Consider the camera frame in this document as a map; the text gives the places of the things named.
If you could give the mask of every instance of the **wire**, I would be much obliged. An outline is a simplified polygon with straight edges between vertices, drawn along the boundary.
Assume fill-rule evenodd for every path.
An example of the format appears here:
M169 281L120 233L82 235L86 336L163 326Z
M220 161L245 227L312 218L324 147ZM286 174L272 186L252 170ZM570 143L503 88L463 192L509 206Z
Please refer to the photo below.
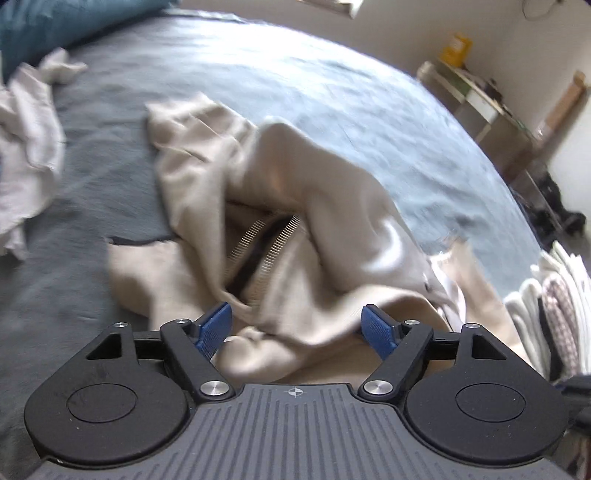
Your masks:
M528 17L527 14L525 13L525 4L526 3L527 3L527 0L521 0L521 12L523 13L524 18L529 22L536 22L538 20L543 20L545 18L548 18L550 16L550 14L552 13L552 11L554 10L554 7L556 7L556 5L562 3L562 0L554 0L554 3L552 5L550 5L550 8L548 9L548 11L546 13L543 13L541 15L536 15L535 17Z

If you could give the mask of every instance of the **gray bedsheet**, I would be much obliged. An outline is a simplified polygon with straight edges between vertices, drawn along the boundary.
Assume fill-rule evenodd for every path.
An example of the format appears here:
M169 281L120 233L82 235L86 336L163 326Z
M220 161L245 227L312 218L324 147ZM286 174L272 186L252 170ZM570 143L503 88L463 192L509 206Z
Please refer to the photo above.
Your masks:
M282 116L370 171L427 252L458 234L501 295L528 277L538 246L495 169L391 67L284 28L178 16L72 54L89 70L55 89L68 139L60 193L27 225L29 259L0 259L0 471L10 478L36 461L22 422L28 396L108 324L131 319L109 294L103 237L170 233L145 102L203 91L254 122Z

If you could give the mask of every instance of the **blue cushion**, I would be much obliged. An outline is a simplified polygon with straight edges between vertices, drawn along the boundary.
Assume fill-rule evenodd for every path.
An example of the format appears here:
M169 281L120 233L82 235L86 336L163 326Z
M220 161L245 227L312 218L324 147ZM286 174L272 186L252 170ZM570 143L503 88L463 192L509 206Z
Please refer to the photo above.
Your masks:
M170 0L8 0L0 8L2 74L35 63L100 30L170 4Z

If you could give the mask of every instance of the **wall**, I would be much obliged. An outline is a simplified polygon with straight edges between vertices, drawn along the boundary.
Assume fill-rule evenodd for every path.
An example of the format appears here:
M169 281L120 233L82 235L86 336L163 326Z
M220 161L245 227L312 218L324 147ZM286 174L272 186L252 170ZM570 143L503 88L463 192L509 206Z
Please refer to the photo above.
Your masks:
M297 0L184 0L183 8L233 12L328 38L414 75L455 31L474 41L468 65L488 75L490 57L512 27L518 0L365 0L350 19Z
M528 7L535 14L550 1L528 0ZM591 82L591 7L583 0L565 0L543 21L522 17L493 63L507 105L530 129L552 109L575 70L585 72ZM591 102L578 110L559 141L553 142L547 161L566 208L587 216L591 238Z

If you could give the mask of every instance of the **pink checkered cloth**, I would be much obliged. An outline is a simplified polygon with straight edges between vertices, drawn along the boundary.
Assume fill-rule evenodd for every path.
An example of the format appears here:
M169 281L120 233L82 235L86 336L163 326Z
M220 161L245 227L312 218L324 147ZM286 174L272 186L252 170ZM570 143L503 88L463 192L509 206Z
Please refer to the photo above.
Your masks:
M566 282L558 273L552 273L544 280L542 304L556 350L564 364L561 380L579 374L579 328Z

